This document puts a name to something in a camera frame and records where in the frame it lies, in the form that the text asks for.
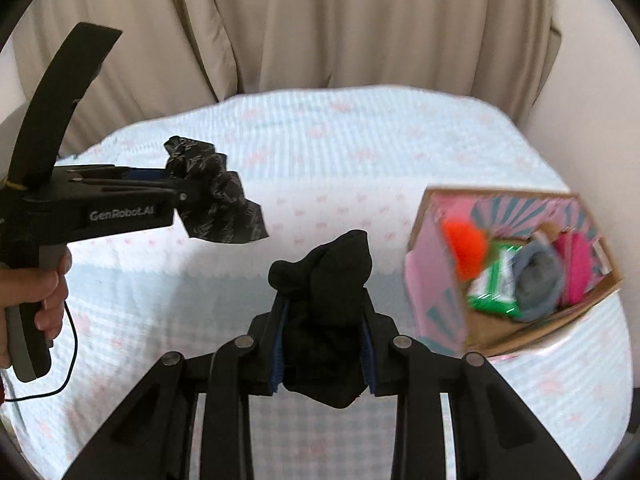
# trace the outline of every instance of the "orange pom pom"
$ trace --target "orange pom pom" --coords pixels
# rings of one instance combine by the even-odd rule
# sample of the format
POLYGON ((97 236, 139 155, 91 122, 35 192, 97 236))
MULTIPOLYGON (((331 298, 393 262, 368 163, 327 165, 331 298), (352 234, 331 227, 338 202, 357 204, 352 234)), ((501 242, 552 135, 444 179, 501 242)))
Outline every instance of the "orange pom pom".
POLYGON ((486 235, 471 222, 443 220, 442 232, 456 261, 456 272, 461 282, 477 278, 484 270, 484 259, 489 250, 486 235))

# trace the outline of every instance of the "white wall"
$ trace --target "white wall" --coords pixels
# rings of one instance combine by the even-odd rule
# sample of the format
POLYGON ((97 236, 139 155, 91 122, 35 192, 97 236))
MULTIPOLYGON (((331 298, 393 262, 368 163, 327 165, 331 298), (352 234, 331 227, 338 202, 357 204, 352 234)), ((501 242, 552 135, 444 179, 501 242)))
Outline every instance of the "white wall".
POLYGON ((0 123, 24 102, 26 98, 15 64, 14 40, 9 38, 0 52, 0 123))
POLYGON ((640 46, 610 0, 556 0, 554 19, 562 45, 525 134, 612 243, 640 385, 640 46))

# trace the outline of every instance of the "finger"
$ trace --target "finger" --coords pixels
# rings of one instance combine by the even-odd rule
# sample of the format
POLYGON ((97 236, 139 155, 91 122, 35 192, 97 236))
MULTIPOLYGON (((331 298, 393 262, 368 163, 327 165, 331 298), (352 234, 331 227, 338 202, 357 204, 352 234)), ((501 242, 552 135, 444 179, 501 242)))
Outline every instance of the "finger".
POLYGON ((48 298, 60 277, 55 270, 0 270, 0 308, 48 298))
POLYGON ((73 265, 73 258, 71 256, 71 251, 67 249, 65 254, 63 254, 62 258, 60 258, 60 264, 58 266, 58 273, 60 276, 64 276, 66 273, 71 270, 71 266, 73 265))
POLYGON ((65 306, 60 304, 57 308, 50 310, 40 309, 33 318, 36 328, 41 331, 50 330, 62 324, 65 315, 65 306))
POLYGON ((45 310, 50 310, 52 308, 58 308, 60 304, 66 301, 66 298, 69 297, 69 288, 66 286, 66 279, 64 277, 60 278, 60 282, 56 287, 56 290, 46 299, 42 301, 42 306, 45 310))
POLYGON ((62 332, 62 322, 57 327, 49 328, 48 330, 45 330, 44 337, 49 341, 53 341, 55 338, 57 338, 60 335, 60 332, 62 332))
POLYGON ((0 310, 0 368, 10 367, 11 356, 6 344, 6 317, 4 316, 4 310, 0 310))

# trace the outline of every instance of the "beige curtain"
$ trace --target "beige curtain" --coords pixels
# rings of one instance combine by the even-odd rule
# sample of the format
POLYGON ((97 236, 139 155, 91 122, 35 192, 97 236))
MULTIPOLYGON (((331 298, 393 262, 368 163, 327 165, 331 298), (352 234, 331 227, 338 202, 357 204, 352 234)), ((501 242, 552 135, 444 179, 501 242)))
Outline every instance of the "beige curtain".
POLYGON ((410 85, 473 95, 522 124, 554 54, 551 0, 36 0, 15 32, 28 98, 81 20, 124 34, 76 110, 70 152, 281 88, 410 85))

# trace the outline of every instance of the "black patterned cloth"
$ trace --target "black patterned cloth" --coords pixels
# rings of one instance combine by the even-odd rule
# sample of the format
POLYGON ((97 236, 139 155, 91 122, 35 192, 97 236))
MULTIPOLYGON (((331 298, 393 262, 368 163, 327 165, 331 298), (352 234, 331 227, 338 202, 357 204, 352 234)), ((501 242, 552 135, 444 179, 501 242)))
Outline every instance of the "black patterned cloth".
POLYGON ((268 237, 257 203, 244 197, 240 177, 226 170, 226 155, 208 142, 171 137, 167 173, 196 180, 203 193, 197 204, 176 206, 190 237, 222 244, 245 244, 268 237))
POLYGON ((282 330, 287 390, 341 409, 366 389, 360 334, 371 269, 369 239, 360 230, 298 262, 271 266, 269 284, 289 300, 282 330))

